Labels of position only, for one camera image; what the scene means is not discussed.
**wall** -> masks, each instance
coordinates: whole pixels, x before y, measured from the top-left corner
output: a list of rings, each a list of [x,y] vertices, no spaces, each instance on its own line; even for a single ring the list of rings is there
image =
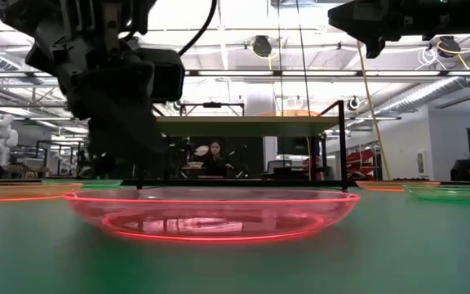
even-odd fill
[[[454,162],[469,158],[470,101],[447,109],[435,109],[436,105],[450,99],[452,97],[444,97],[429,105],[434,180],[450,180]]]
[[[384,152],[392,179],[419,178],[416,154],[427,150],[428,175],[432,178],[431,135],[429,131],[428,107],[422,106],[415,113],[402,114],[402,120],[379,122]],[[375,131],[352,132],[346,140],[348,148],[376,141]],[[339,150],[338,140],[332,140],[327,146],[328,153]],[[384,164],[384,179],[387,172]]]

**pipe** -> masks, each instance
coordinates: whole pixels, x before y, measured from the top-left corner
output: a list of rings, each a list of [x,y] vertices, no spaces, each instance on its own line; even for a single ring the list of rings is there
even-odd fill
[[[49,109],[49,108],[67,108],[67,105],[0,105],[5,108],[27,108],[27,109]]]
[[[463,65],[459,65],[454,67],[454,70],[465,70],[465,68]],[[443,78],[442,80],[433,83],[421,84],[416,87],[412,87],[409,91],[405,91],[400,95],[393,97],[386,103],[375,107],[377,109],[376,113],[381,114],[391,110],[400,112],[409,108],[413,109],[444,95],[460,90],[462,87],[465,87],[464,83],[465,81],[461,77],[450,77]]]

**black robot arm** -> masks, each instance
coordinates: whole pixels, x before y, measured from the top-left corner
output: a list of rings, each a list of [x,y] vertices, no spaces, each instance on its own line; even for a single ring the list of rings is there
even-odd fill
[[[470,0],[354,0],[328,12],[330,25],[364,43],[376,58],[386,41],[470,33]]]
[[[152,102],[182,96],[184,66],[175,51],[130,43],[155,2],[0,0],[1,20],[35,39],[26,63],[56,76],[73,116],[90,119],[94,154],[141,160],[166,148]]]

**table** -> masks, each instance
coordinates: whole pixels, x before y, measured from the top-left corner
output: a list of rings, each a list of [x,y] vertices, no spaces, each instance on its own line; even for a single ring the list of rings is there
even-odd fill
[[[0,293],[470,293],[470,205],[351,192],[316,236],[228,247],[112,238],[63,200],[0,203]]]
[[[338,117],[157,117],[168,136],[319,136]]]

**transparent pink bowl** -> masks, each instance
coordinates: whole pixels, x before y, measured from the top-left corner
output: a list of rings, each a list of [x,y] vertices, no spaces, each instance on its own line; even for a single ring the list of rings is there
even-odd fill
[[[301,189],[156,188],[64,196],[84,220],[128,238],[254,242],[302,237],[342,220],[358,195]]]

